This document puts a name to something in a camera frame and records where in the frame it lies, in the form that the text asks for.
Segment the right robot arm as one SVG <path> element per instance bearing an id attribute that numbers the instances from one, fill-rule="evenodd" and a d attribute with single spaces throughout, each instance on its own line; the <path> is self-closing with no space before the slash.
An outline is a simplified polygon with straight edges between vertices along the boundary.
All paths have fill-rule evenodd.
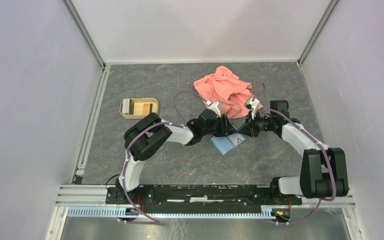
<path id="1" fill-rule="evenodd" d="M 239 134 L 256 138 L 261 132 L 273 132 L 302 157 L 298 176 L 275 177 L 270 183 L 268 196 L 273 203 L 282 204 L 289 195 L 332 201 L 349 193 L 345 152 L 322 143 L 290 118 L 287 100 L 270 101 L 269 114 L 264 115 L 258 112 L 258 99 L 249 98 L 244 105 L 249 112 Z"/>

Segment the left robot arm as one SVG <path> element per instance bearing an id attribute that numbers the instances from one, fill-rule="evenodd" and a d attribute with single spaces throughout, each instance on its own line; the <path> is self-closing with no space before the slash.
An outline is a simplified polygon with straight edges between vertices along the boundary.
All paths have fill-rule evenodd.
<path id="1" fill-rule="evenodd" d="M 218 115 L 205 109 L 197 118 L 185 125 L 165 121 L 157 113 L 150 113 L 129 128 L 124 134 L 125 162 L 116 181 L 118 197 L 125 204 L 137 198 L 136 188 L 140 184 L 145 161 L 150 159 L 166 142 L 192 146 L 204 136 L 227 137 L 237 133 L 226 114 Z"/>

